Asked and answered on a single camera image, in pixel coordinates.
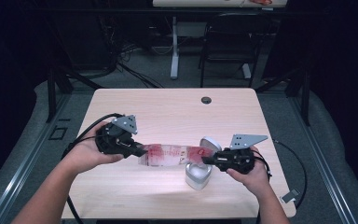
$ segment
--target desk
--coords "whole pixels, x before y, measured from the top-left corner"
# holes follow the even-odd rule
[[[249,0],[153,0],[154,7],[262,7],[273,9],[275,7],[285,7],[287,0],[272,0],[272,4],[262,6]],[[178,52],[178,23],[176,17],[172,20],[172,65],[171,79],[178,78],[179,52]],[[246,64],[242,71],[245,77],[250,77],[249,66]]]
[[[201,98],[208,96],[208,105]],[[81,125],[83,132],[104,115],[135,115],[142,144],[198,146],[207,135],[228,147],[232,134],[264,134],[257,144],[273,177],[271,186],[281,197],[289,192],[269,129],[252,89],[100,89],[94,93]],[[255,196],[241,183],[213,168],[203,190],[185,181],[185,166],[148,167],[138,158],[100,165],[80,174],[70,191],[82,218],[234,218],[256,217]],[[293,203],[283,203],[287,216],[296,213]],[[62,218],[73,218],[65,206]]]

